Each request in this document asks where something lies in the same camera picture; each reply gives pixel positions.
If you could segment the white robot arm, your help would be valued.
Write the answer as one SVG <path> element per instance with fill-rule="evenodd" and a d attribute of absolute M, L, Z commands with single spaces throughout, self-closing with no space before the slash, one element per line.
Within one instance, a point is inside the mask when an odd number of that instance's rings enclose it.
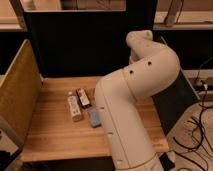
<path fill-rule="evenodd" d="M 135 107 L 173 84 L 180 72 L 177 54 L 155 42 L 150 30 L 131 31 L 129 65 L 102 77 L 95 103 L 116 171 L 164 171 Z"/>

